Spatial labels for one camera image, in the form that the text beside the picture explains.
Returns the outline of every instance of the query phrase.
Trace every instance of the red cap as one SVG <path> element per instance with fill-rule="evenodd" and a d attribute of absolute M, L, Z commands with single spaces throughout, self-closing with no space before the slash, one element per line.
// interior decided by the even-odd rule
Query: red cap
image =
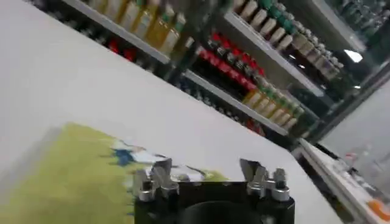
<path fill-rule="evenodd" d="M 266 74 L 264 73 L 264 69 L 263 68 L 259 67 L 258 68 L 258 73 L 259 73 L 259 75 L 261 75 L 263 77 L 266 77 Z"/>
<path fill-rule="evenodd" d="M 110 48 L 112 52 L 115 52 L 117 54 L 119 53 L 118 44 L 116 40 L 111 40 L 110 43 L 108 44 L 108 48 Z"/>
<path fill-rule="evenodd" d="M 213 40 L 221 41 L 221 36 L 218 33 L 213 33 Z"/>
<path fill-rule="evenodd" d="M 233 54 L 236 55 L 236 56 L 239 56 L 241 54 L 241 51 L 239 51 L 239 49 L 237 49 L 237 48 L 234 48 L 233 49 Z"/>
<path fill-rule="evenodd" d="M 222 45 L 223 45 L 224 48 L 230 49 L 230 43 L 229 43 L 229 41 L 224 40 L 224 41 L 222 42 Z"/>
<path fill-rule="evenodd" d="M 243 56 L 241 57 L 241 59 L 245 63 L 249 63 L 250 62 L 250 56 L 249 56 L 248 53 L 244 53 Z"/>

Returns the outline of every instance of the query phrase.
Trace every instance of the shelf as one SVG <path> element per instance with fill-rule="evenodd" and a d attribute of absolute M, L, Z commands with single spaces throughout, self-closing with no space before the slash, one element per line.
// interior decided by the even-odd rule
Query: shelf
<path fill-rule="evenodd" d="M 121 27 L 120 25 L 114 23 L 112 20 L 108 19 L 105 15 L 100 14 L 95 9 L 92 9 L 90 6 L 86 5 L 84 2 L 80 0 L 62 0 L 63 2 L 67 3 L 71 7 L 75 8 L 79 12 L 83 13 L 85 16 L 89 17 L 90 19 L 94 20 L 95 22 L 99 23 L 109 31 L 117 34 L 121 38 L 125 39 L 132 45 L 136 46 L 143 52 L 149 54 L 151 57 L 155 58 L 159 62 L 163 64 L 167 64 L 170 59 L 165 54 L 162 54 L 160 51 L 158 51 L 156 48 L 148 45 L 143 40 L 139 39 L 134 34 L 128 32 L 125 30 L 125 28 Z"/>
<path fill-rule="evenodd" d="M 302 74 L 295 66 L 293 66 L 288 60 L 283 58 L 279 52 L 277 52 L 270 44 L 268 44 L 263 37 L 253 30 L 244 20 L 234 12 L 227 12 L 225 14 L 225 20 L 230 23 L 235 29 L 240 31 L 246 38 L 248 38 L 253 44 L 264 51 L 270 58 L 276 61 L 284 70 L 290 73 L 295 79 L 297 79 L 303 86 L 308 88 L 314 95 L 322 97 L 324 95 L 323 90 L 317 87 L 311 82 L 304 74 Z"/>
<path fill-rule="evenodd" d="M 251 108 L 245 106 L 240 101 L 234 99 L 231 95 L 225 93 L 224 91 L 220 90 L 219 88 L 212 85 L 210 82 L 206 81 L 205 79 L 199 77 L 194 72 L 187 70 L 186 73 L 183 74 L 186 78 L 190 79 L 194 83 L 198 84 L 199 86 L 205 88 L 209 92 L 213 93 L 214 95 L 218 96 L 225 102 L 229 103 L 231 106 L 239 109 L 243 113 L 247 114 L 251 118 L 255 119 L 256 121 L 262 123 L 263 125 L 269 127 L 270 129 L 274 130 L 280 135 L 286 136 L 288 132 L 279 127 L 278 125 L 271 122 L 269 119 L 266 119 L 262 115 L 258 114 L 256 111 L 252 110 Z"/>
<path fill-rule="evenodd" d="M 331 24 L 342 39 L 355 51 L 364 52 L 366 45 L 360 40 L 356 33 L 330 8 L 324 0 L 311 0 L 315 10 L 321 13 Z"/>

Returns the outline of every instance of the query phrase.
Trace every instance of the white table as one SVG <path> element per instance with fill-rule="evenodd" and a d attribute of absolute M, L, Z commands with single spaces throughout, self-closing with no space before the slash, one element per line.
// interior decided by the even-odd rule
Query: white table
<path fill-rule="evenodd" d="M 292 153 L 296 157 L 303 156 L 309 162 L 352 214 L 355 219 L 354 223 L 388 224 L 375 215 L 366 204 L 368 200 L 372 199 L 368 193 L 350 175 L 340 174 L 333 168 L 335 160 L 332 157 L 304 139 L 300 139 L 299 142 L 300 146 Z"/>
<path fill-rule="evenodd" d="M 282 167 L 296 223 L 341 223 L 285 149 L 29 4 L 0 4 L 0 175 L 48 130 L 74 121 L 231 180 L 243 180 L 239 158 Z"/>

